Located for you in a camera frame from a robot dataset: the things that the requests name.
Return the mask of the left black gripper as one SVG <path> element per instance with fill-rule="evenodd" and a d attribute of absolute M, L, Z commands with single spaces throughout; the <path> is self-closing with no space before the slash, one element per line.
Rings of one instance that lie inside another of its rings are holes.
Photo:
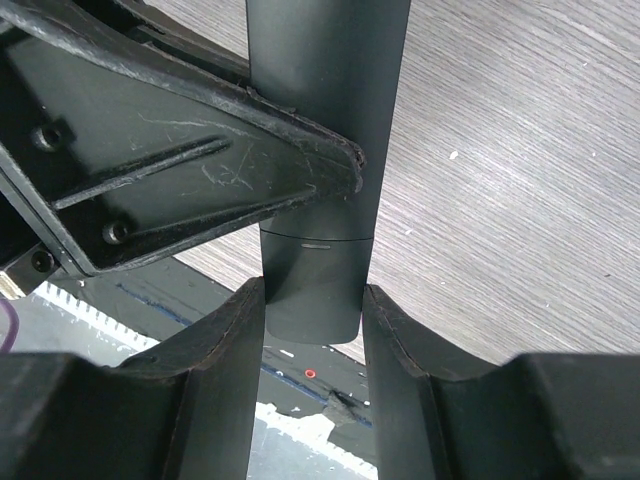
<path fill-rule="evenodd" d="M 78 267 L 30 198 L 41 196 L 58 214 L 58 200 L 229 146 L 222 136 L 167 139 L 155 150 L 124 139 L 133 127 L 116 109 L 115 96 L 126 81 L 1 23 L 1 167 L 22 173 L 17 181 L 1 177 L 1 266 L 9 284 L 4 297 L 29 294 L 59 266 L 79 275 L 97 272 Z"/>

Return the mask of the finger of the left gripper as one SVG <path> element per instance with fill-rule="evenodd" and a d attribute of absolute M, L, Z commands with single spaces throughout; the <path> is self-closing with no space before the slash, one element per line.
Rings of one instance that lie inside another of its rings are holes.
<path fill-rule="evenodd" d="M 1 5 L 1 257 L 138 268 L 359 191 L 362 149 L 142 1 Z"/>

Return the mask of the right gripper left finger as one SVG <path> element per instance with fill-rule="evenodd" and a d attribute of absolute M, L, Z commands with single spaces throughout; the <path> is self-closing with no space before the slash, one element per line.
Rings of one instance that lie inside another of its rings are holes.
<path fill-rule="evenodd" d="M 243 479 L 258 385 L 173 336 L 116 367 L 1 358 L 5 479 Z"/>

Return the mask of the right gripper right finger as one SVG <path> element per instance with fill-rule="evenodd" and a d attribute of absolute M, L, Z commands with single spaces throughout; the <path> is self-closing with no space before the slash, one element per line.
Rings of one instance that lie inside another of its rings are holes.
<path fill-rule="evenodd" d="M 382 479 L 635 479 L 639 359 L 526 353 L 484 361 L 363 296 L 363 339 Z"/>

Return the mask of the black remote control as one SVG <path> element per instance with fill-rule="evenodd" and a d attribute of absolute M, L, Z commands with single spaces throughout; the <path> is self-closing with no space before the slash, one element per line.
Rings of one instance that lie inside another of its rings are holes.
<path fill-rule="evenodd" d="M 262 236 L 373 238 L 409 11 L 407 1 L 247 2 L 252 86 L 354 141 L 366 159 L 357 194 L 265 221 Z"/>

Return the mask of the black battery cover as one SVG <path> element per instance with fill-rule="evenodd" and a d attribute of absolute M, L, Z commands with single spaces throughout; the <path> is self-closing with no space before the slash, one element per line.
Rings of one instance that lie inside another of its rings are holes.
<path fill-rule="evenodd" d="M 268 332 L 302 344 L 353 341 L 373 240 L 313 240 L 266 230 L 260 240 Z"/>

